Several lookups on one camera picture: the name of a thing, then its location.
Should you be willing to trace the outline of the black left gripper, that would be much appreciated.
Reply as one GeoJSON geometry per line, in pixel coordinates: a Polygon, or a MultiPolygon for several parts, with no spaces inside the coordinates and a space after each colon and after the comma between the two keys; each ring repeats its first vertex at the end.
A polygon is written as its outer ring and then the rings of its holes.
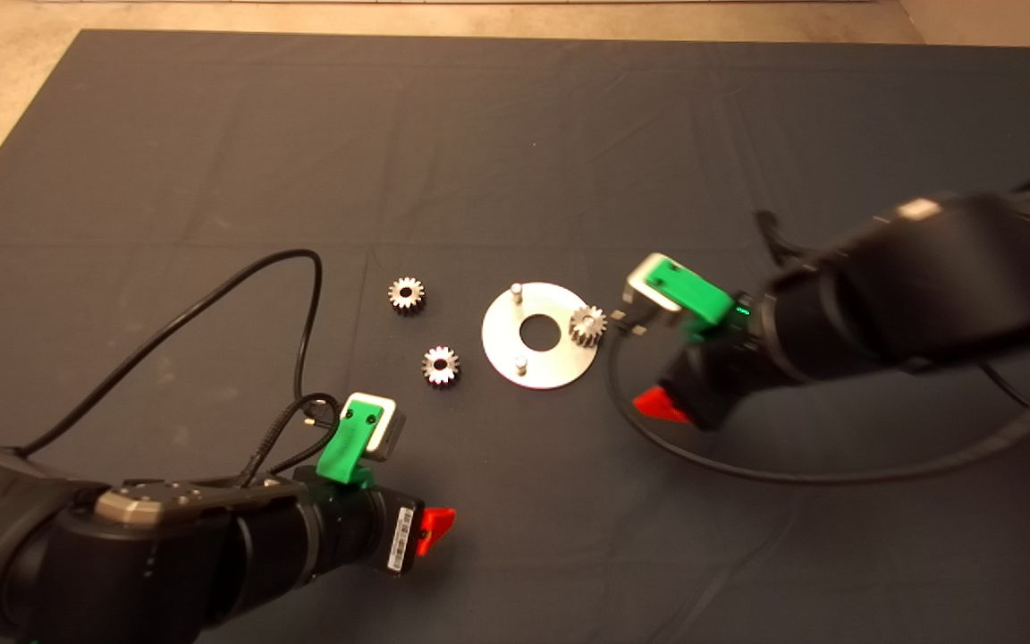
{"type": "Polygon", "coordinates": [[[349,565],[408,574],[457,518],[453,508],[426,508],[420,498],[383,486],[316,481],[308,489],[318,526],[310,581],[349,565]]]}

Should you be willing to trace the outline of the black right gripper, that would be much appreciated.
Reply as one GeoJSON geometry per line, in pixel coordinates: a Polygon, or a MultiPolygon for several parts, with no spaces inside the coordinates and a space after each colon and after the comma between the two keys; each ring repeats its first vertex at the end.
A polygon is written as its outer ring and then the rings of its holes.
{"type": "Polygon", "coordinates": [[[663,386],[638,393],[633,407],[645,419],[722,427],[750,395],[781,386],[781,370],[753,330],[757,318],[736,307],[697,342],[684,345],[663,372],[663,386]]]}

